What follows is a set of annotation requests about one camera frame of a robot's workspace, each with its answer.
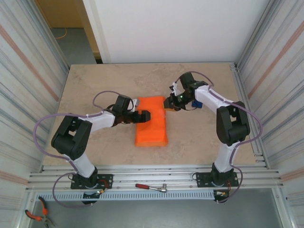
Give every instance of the doorway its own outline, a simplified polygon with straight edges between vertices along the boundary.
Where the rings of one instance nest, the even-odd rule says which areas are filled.
[[[69,65],[102,63],[82,0],[35,0]]]

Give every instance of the marble surface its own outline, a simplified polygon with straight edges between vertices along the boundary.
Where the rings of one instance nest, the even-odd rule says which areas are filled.
[[[169,86],[182,73],[195,70],[213,80],[214,90],[237,101],[238,95],[229,64],[111,64],[72,65],[63,92],[59,113],[92,114],[99,109],[92,106],[95,94],[114,90],[136,98],[162,95],[168,97]],[[204,80],[194,75],[197,80]],[[96,103],[106,108],[117,95],[106,93]],[[102,164],[212,164],[217,157],[219,140],[216,135],[216,116],[207,107],[194,111],[167,112],[166,147],[136,147],[135,124],[119,124],[90,135],[86,154],[95,165]],[[57,117],[52,136],[62,121]],[[47,152],[58,154],[49,144]],[[255,163],[250,144],[242,145],[235,164]],[[44,164],[66,164],[64,160],[46,157]]]

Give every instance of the orange foam block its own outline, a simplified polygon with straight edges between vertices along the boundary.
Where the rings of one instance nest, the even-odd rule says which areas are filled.
[[[151,120],[136,124],[136,146],[166,146],[168,144],[166,132],[166,111],[163,108],[163,96],[139,97],[138,111],[148,110]]]

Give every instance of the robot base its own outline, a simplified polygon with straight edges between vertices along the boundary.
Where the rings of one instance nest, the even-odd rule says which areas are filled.
[[[88,178],[84,178],[78,174],[73,175],[71,189],[103,189],[106,188],[111,189],[113,184],[113,174],[97,174],[97,179],[92,184],[91,182],[88,183],[86,180]]]
[[[210,172],[197,172],[196,182],[198,188],[212,188],[212,187],[228,187],[228,182],[230,182],[231,187],[238,186],[238,176],[236,172],[233,172],[224,183],[215,183]]]

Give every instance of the white wall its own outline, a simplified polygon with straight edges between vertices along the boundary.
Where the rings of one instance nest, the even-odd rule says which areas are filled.
[[[269,0],[84,0],[105,63],[237,61]]]

